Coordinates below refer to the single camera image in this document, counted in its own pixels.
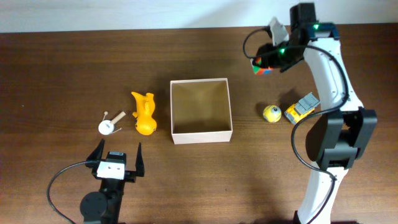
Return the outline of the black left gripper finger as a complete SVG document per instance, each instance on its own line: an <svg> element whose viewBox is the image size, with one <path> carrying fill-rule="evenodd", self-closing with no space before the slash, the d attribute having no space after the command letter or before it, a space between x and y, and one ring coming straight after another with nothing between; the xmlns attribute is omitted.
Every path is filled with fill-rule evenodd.
<svg viewBox="0 0 398 224"><path fill-rule="evenodd" d="M87 161L99 161L103 155L105 140L102 139L96 149L87 157Z"/></svg>
<svg viewBox="0 0 398 224"><path fill-rule="evenodd" d="M138 145L135 167L136 167L136 177L144 177L145 167L144 167L144 160L142 157L142 144L141 143L139 143L139 145Z"/></svg>

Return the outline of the multicoloured puzzle cube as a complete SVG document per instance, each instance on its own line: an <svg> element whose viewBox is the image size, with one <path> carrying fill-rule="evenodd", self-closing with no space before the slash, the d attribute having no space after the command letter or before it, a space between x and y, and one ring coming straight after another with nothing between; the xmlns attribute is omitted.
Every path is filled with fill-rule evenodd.
<svg viewBox="0 0 398 224"><path fill-rule="evenodd" d="M260 57L251 59L252 70L255 75L268 75L271 71L273 71L273 68L271 67L261 67L261 62L262 59Z"/></svg>

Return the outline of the yellow grey toy truck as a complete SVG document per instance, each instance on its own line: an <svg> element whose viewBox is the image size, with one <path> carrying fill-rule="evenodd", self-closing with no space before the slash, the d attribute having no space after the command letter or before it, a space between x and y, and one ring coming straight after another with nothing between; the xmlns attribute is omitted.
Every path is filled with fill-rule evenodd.
<svg viewBox="0 0 398 224"><path fill-rule="evenodd" d="M319 104L320 100L310 92L297 103L287 108L284 115L293 125L296 125L299 121L312 113Z"/></svg>

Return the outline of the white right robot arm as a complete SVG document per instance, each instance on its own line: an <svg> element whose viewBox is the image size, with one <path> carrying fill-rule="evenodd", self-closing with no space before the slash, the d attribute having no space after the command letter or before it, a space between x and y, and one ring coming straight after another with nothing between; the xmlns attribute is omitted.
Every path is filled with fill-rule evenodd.
<svg viewBox="0 0 398 224"><path fill-rule="evenodd" d="M374 110L364 108L349 81L341 56L340 34L332 22L320 22L312 2L290 8L290 30L276 17L263 28L272 41L259 47L252 65L284 72L305 61L312 73L321 110L298 121L318 121L307 133L305 148L310 178L294 223L330 223L331 209L344 176L366 149L377 124Z"/></svg>

